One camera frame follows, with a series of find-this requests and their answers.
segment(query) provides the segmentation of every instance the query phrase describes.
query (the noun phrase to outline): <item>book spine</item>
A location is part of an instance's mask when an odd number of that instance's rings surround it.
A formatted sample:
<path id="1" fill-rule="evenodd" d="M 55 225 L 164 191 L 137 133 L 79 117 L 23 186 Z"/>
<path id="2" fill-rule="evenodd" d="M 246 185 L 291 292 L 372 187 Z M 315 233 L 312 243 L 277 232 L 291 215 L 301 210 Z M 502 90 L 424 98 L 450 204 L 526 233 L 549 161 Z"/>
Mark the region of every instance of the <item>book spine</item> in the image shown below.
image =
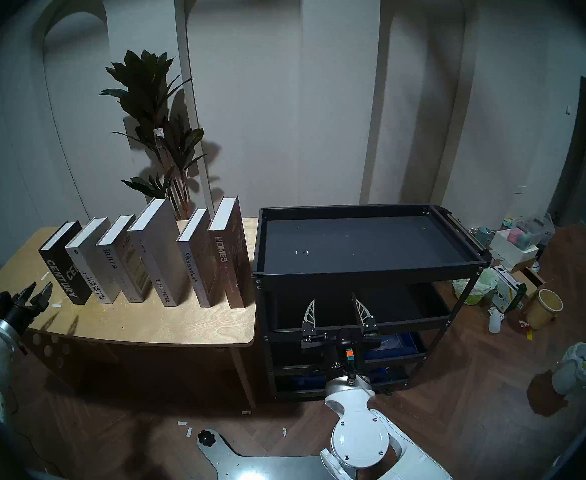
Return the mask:
<path id="1" fill-rule="evenodd" d="M 75 263 L 77 270 L 82 274 L 82 278 L 89 285 L 93 291 L 93 294 L 95 294 L 97 297 L 97 300 L 100 303 L 111 304 L 113 301 L 111 301 L 104 293 L 102 286 L 93 275 L 93 272 L 91 271 L 88 263 L 86 263 L 86 258 L 84 258 L 82 251 L 80 251 L 78 248 L 73 248 L 72 251 L 74 253 L 73 262 Z"/>
<path id="2" fill-rule="evenodd" d="M 226 299 L 230 308 L 244 308 L 242 293 L 237 285 L 235 265 L 231 248 L 233 247 L 233 234 L 228 230 L 216 230 L 210 233 L 211 242 L 215 249 L 215 259 L 219 267 L 219 273 L 226 292 Z"/>
<path id="3" fill-rule="evenodd" d="M 126 300 L 128 300 L 129 303 L 143 302 L 144 299 L 142 298 L 142 294 L 135 288 L 135 283 L 130 277 L 128 268 L 126 268 L 126 265 L 124 265 L 119 258 L 115 246 L 113 244 L 103 246 L 102 251 L 104 252 L 106 260 L 109 262 L 109 266 L 113 270 L 112 274 L 115 277 L 116 282 L 119 284 L 119 288 L 124 293 Z"/>
<path id="4" fill-rule="evenodd" d="M 166 280 L 162 275 L 162 271 L 160 270 L 157 261 L 155 260 L 155 256 L 153 256 L 153 251 L 151 250 L 149 244 L 146 242 L 145 238 L 142 234 L 135 235 L 135 242 L 136 246 L 139 246 L 139 253 L 142 256 L 142 263 L 144 263 L 144 267 L 146 268 L 146 273 L 148 274 L 157 295 L 160 297 L 160 301 L 164 306 L 174 307 L 177 306 L 177 302 L 173 299 L 170 290 L 168 289 Z"/>
<path id="5" fill-rule="evenodd" d="M 192 248 L 188 242 L 181 242 L 180 248 L 182 250 L 184 263 L 186 263 L 186 270 L 189 273 L 190 283 L 193 285 L 193 290 L 195 291 L 195 295 L 198 298 L 199 305 L 202 308 L 210 308 L 211 301 L 208 298 L 206 286 L 204 285 L 198 264 L 195 261 Z"/>
<path id="6" fill-rule="evenodd" d="M 91 297 L 91 290 L 65 249 L 62 247 L 40 251 L 39 255 L 71 303 L 75 305 L 86 304 L 86 301 Z"/>

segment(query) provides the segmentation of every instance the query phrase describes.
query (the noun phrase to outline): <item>gray book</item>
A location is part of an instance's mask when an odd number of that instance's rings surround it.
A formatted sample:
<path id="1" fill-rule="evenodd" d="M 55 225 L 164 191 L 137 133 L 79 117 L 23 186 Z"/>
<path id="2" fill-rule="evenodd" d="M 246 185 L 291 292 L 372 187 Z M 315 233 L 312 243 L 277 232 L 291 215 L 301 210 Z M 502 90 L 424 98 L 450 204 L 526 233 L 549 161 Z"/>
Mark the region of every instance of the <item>gray book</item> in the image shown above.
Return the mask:
<path id="1" fill-rule="evenodd" d="M 112 268 L 96 246 L 109 226 L 108 218 L 93 218 L 65 247 L 82 278 L 104 304 L 112 304 L 119 294 Z"/>
<path id="2" fill-rule="evenodd" d="M 177 245 L 180 231 L 168 199 L 151 201 L 128 233 L 142 256 L 146 272 L 164 306 L 177 306 L 187 281 L 186 265 Z"/>
<path id="3" fill-rule="evenodd" d="M 208 209 L 198 208 L 177 239 L 190 283 L 198 297 L 199 305 L 203 308 L 210 308 L 212 305 L 211 296 L 218 272 L 215 253 L 208 236 L 210 223 Z"/>
<path id="4" fill-rule="evenodd" d="M 135 215 L 120 216 L 102 236 L 97 247 L 102 249 L 128 302 L 143 303 L 151 288 L 151 280 L 128 233 L 134 221 Z"/>

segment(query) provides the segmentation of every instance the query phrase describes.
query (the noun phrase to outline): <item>blue storage bin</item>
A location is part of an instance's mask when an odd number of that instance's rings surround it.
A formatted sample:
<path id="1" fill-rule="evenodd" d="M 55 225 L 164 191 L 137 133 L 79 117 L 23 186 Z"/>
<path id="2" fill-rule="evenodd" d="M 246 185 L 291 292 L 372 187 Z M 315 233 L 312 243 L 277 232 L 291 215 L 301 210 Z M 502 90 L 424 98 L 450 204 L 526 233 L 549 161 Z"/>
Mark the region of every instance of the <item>blue storage bin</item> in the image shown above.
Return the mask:
<path id="1" fill-rule="evenodd" d="M 383 335 L 380 347 L 365 351 L 364 359 L 381 360 L 383 358 L 416 355 L 417 353 L 417 347 L 415 347 L 410 333 L 395 333 L 393 335 Z"/>

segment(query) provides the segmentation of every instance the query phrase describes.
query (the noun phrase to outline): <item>clutter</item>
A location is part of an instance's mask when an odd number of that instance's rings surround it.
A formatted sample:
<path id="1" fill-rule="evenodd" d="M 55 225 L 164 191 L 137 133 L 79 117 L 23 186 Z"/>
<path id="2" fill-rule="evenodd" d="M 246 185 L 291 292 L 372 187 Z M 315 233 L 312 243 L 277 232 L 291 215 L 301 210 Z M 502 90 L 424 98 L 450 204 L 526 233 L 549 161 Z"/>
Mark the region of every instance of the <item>clutter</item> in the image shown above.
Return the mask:
<path id="1" fill-rule="evenodd" d="M 493 232 L 491 232 L 485 226 L 481 226 L 479 229 L 477 229 L 475 235 L 477 242 L 479 242 L 485 248 L 491 242 L 491 239 L 493 239 Z"/>
<path id="2" fill-rule="evenodd" d="M 502 328 L 502 320 L 504 320 L 504 313 L 500 313 L 497 308 L 489 308 L 489 314 L 489 332 L 499 334 Z"/>
<path id="3" fill-rule="evenodd" d="M 564 304 L 560 296 L 548 289 L 538 290 L 538 295 L 526 307 L 527 323 L 539 330 L 562 311 Z"/>
<path id="4" fill-rule="evenodd" d="M 518 263 L 534 259 L 538 252 L 536 246 L 530 246 L 523 251 L 518 246 L 510 243 L 508 241 L 510 232 L 510 230 L 498 230 L 490 244 L 491 254 L 493 255 L 494 252 L 498 254 L 502 258 L 503 266 L 505 266 L 504 263 L 508 263 L 511 266 L 509 270 Z"/>
<path id="5" fill-rule="evenodd" d="M 531 268 L 525 268 L 520 271 L 511 272 L 512 277 L 518 282 L 524 282 L 527 286 L 527 290 L 524 293 L 524 304 L 528 304 L 538 294 L 543 286 L 547 285 L 547 282 L 542 279 L 540 275 L 535 273 Z"/>
<path id="6" fill-rule="evenodd" d="M 463 278 L 453 281 L 453 290 L 457 298 L 462 295 L 462 292 L 468 284 L 468 280 L 467 278 Z M 497 282 L 498 277 L 495 271 L 492 268 L 485 268 L 464 303 L 466 305 L 478 304 L 480 299 L 495 289 Z"/>
<path id="7" fill-rule="evenodd" d="M 562 360 L 556 364 L 551 377 L 553 389 L 561 396 L 567 395 L 576 386 L 586 387 L 586 344 L 578 342 L 566 350 Z"/>
<path id="8" fill-rule="evenodd" d="M 526 284 L 515 280 L 502 266 L 493 267 L 497 273 L 498 283 L 496 292 L 493 295 L 493 304 L 501 313 L 506 313 L 515 308 L 526 292 Z"/>
<path id="9" fill-rule="evenodd" d="M 513 221 L 507 240 L 522 251 L 531 246 L 537 246 L 544 236 L 545 224 L 543 218 L 530 216 Z"/>

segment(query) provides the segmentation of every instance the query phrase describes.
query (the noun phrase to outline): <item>black book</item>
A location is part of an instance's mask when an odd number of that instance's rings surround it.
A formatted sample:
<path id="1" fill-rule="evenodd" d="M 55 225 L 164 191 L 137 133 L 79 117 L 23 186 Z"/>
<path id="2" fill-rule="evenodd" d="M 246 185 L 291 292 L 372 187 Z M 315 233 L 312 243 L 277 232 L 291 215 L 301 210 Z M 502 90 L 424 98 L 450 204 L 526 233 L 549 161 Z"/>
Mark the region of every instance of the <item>black book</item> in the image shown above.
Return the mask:
<path id="1" fill-rule="evenodd" d="M 67 221 L 39 248 L 39 255 L 74 305 L 86 304 L 92 293 L 64 249 L 81 229 L 79 221 Z"/>

